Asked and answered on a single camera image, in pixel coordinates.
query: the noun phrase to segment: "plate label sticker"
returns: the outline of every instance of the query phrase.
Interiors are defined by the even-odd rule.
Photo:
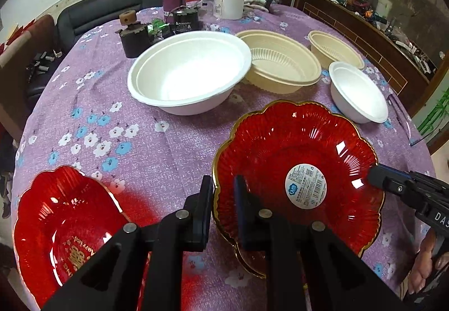
[[[310,164],[295,165],[285,178],[285,192],[295,206],[314,209],[326,197],[326,178],[317,167]]]

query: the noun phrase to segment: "wooden cabinet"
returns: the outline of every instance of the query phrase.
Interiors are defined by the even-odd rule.
[[[380,70],[410,116],[418,112],[429,81],[382,32],[329,0],[295,0],[295,7],[345,35]]]

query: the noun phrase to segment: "purple tablecloth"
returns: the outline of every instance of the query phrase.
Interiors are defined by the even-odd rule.
[[[307,35],[311,30],[341,37],[296,9],[281,5],[274,9],[274,14],[256,11],[252,17],[239,21],[214,22],[213,18],[206,18],[207,28],[224,33],[266,29],[305,46],[310,45]],[[152,8],[138,16],[150,22],[161,17],[162,11]],[[33,178],[43,170],[70,164],[101,180],[116,194],[132,221],[147,225],[181,208],[188,195],[198,192],[202,176],[211,173],[216,150],[243,114],[279,98],[314,100],[337,111],[331,100],[327,71],[323,71],[317,84],[284,96],[239,83],[219,107],[197,116],[173,116],[144,105],[127,90],[127,74],[134,59],[124,55],[120,38],[114,33],[119,27],[118,20],[106,23],[76,43],[28,119],[16,156],[12,224],[17,217],[19,196]],[[367,60],[365,63],[364,72],[385,97],[393,93],[377,68]],[[376,150],[379,162],[434,176],[426,144],[410,147],[397,110],[392,105],[388,109],[387,122],[358,125],[361,135]],[[403,126],[408,122],[411,127],[412,139],[419,138],[410,117],[406,115],[404,121]],[[382,229],[363,260],[395,289],[426,231],[427,227],[414,218],[412,211],[387,195]],[[206,251],[185,255],[184,272],[186,310],[265,309],[265,281],[243,270],[214,224],[210,226]]]

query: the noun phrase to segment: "human hand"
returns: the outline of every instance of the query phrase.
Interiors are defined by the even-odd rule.
[[[409,275],[409,294],[421,291],[426,285],[426,279],[432,273],[432,250],[435,247],[436,234],[431,228],[421,242],[419,253]],[[444,253],[435,263],[435,269],[442,269],[449,263],[449,253]]]

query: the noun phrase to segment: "beige plastic bowl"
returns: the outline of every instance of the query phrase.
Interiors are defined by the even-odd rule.
[[[360,54],[337,37],[321,31],[311,31],[308,38],[311,42],[310,50],[323,69],[329,69],[334,61],[343,61],[358,69],[365,67]]]
[[[297,41],[264,30],[242,31],[236,36],[251,50],[252,66],[246,78],[255,86],[288,94],[320,79],[320,62]]]

